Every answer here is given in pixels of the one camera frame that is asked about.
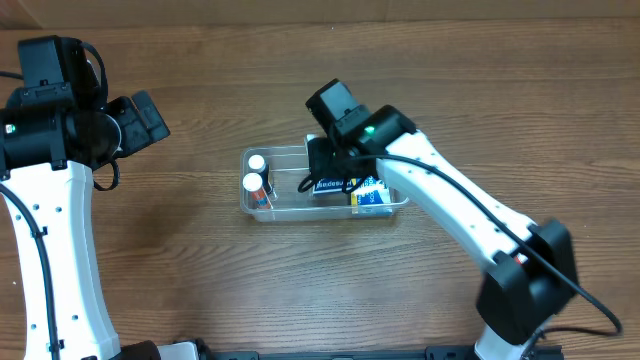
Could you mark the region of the blue yellow VapoDrops box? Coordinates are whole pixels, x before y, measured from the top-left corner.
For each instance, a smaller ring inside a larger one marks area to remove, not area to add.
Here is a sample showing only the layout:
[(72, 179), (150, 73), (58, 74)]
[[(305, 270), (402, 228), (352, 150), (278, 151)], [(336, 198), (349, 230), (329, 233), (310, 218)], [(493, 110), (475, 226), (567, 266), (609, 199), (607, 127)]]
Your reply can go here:
[(350, 194), (352, 213), (358, 216), (388, 216), (393, 213), (390, 207), (391, 192), (382, 180), (368, 177), (361, 181), (353, 179), (352, 183), (361, 185)]

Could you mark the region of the white blue Hansaplast box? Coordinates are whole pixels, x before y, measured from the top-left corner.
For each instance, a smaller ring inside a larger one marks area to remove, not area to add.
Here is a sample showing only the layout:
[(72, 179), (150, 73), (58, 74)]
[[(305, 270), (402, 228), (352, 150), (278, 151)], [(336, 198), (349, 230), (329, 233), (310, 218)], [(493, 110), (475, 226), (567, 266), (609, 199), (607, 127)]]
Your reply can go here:
[(332, 143), (328, 138), (320, 137), (314, 134), (307, 134), (305, 138), (305, 146), (309, 160), (309, 170), (313, 175), (314, 184), (312, 186), (312, 195), (330, 195), (351, 191), (355, 186), (353, 179), (361, 181), (360, 178), (318, 178), (324, 170), (328, 171), (331, 161), (334, 157)]

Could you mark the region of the black tube white cap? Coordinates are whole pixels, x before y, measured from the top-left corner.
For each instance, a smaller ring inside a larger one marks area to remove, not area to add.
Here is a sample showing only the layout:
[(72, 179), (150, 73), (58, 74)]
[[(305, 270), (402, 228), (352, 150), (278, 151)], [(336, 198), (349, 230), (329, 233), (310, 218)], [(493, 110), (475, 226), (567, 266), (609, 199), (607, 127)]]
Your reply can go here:
[(259, 154), (254, 154), (248, 159), (250, 170), (257, 173), (263, 180), (263, 187), (267, 194), (273, 193), (273, 184), (270, 179), (270, 167), (266, 159)]

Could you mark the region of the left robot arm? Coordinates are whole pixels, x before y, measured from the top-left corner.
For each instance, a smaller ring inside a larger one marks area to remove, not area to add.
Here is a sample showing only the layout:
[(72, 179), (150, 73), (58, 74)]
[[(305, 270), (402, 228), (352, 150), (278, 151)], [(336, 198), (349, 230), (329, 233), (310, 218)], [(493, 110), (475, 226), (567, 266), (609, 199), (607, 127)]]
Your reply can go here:
[(156, 359), (122, 345), (93, 238), (93, 174), (169, 135), (146, 92), (110, 99), (105, 66), (71, 37), (22, 40), (22, 86), (1, 112), (1, 193), (15, 232), (28, 359)]

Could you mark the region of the orange tube white cap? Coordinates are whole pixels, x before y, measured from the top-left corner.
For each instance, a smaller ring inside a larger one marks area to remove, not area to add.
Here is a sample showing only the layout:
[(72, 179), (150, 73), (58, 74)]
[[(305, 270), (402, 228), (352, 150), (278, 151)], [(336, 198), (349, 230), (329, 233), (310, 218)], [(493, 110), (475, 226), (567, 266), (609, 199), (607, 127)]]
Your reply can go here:
[(257, 173), (248, 173), (242, 180), (243, 188), (255, 201), (258, 209), (271, 209), (272, 204), (263, 185), (262, 177)]

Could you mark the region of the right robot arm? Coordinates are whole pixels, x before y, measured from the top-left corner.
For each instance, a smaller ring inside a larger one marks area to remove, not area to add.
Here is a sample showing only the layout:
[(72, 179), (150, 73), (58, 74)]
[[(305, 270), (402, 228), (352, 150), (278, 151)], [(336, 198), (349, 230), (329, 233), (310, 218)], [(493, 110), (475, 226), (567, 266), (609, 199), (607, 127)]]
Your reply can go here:
[(453, 167), (391, 105), (372, 112), (337, 79), (305, 103), (325, 131), (309, 144), (310, 178), (371, 175), (430, 215), (483, 273), (476, 302), (485, 330), (478, 359), (534, 359), (548, 321), (578, 283), (571, 234), (537, 224), (491, 197)]

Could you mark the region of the red Panadol box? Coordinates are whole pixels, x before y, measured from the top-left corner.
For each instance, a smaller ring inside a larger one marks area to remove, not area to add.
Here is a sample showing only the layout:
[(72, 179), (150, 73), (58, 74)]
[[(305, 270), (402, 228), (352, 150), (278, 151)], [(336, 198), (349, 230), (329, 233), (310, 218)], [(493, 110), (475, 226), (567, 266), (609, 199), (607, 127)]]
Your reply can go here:
[(514, 256), (514, 260), (521, 265), (524, 265), (528, 261), (528, 257), (524, 254), (518, 253)]

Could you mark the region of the clear plastic container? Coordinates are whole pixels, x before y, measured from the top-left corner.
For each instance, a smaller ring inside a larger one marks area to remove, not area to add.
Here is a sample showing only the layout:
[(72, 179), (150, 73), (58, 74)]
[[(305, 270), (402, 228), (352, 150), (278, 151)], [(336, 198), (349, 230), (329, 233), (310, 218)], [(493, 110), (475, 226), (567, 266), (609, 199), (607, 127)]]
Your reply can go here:
[(242, 184), (240, 207), (260, 222), (384, 217), (409, 204), (408, 197), (392, 188), (387, 204), (351, 204), (351, 196), (341, 191), (318, 196), (311, 190), (299, 193), (299, 183), (309, 174), (304, 145), (247, 148), (241, 155), (240, 179), (250, 172), (248, 160), (253, 155), (261, 155), (269, 165), (270, 183), (274, 187), (274, 193), (269, 196), (272, 208), (259, 209)]

